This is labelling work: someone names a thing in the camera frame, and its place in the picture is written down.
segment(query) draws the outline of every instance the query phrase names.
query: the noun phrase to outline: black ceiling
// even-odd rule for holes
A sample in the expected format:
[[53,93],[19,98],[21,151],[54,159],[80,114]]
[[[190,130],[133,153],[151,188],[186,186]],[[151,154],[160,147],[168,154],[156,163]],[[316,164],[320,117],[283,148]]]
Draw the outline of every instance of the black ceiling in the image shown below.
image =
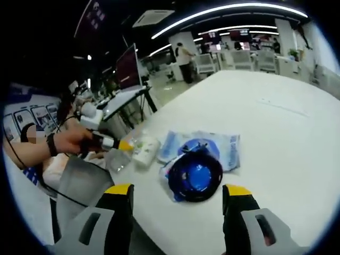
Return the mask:
[[[243,24],[275,25],[275,16],[259,15],[254,12],[288,15],[289,18],[297,19],[299,22],[307,21],[294,13],[245,7],[205,14],[151,40],[151,36],[161,29],[191,14],[225,4],[255,1],[162,0],[159,4],[147,0],[98,0],[98,2],[106,14],[102,26],[96,33],[86,29],[79,30],[76,38],[73,37],[75,30],[89,0],[53,4],[50,1],[14,3],[15,12],[11,19],[11,33],[8,37],[10,42],[8,66],[11,80],[59,91],[61,87],[68,86],[75,79],[83,79],[86,75],[93,75],[113,66],[117,58],[126,50],[124,39],[128,45],[136,43],[139,49],[138,55],[144,57],[168,44],[168,37],[179,31],[192,31],[194,38],[198,38],[199,32],[220,27]],[[293,1],[261,1],[263,2],[302,10]],[[157,9],[175,10],[175,13],[157,25],[132,28],[142,13]],[[239,15],[195,24],[228,14]],[[289,21],[292,26],[298,23]],[[92,56],[91,61],[73,58],[73,56],[86,58],[88,54]]]

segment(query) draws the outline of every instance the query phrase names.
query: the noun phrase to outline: black wristband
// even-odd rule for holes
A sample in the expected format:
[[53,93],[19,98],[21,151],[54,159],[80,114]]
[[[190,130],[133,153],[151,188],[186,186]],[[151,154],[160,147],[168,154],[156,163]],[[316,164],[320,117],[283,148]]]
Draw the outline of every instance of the black wristband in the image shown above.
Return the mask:
[[55,144],[54,144],[54,133],[49,134],[46,141],[47,141],[47,145],[48,145],[49,153],[51,154],[51,157],[57,156],[58,152],[57,152],[57,148],[55,148]]

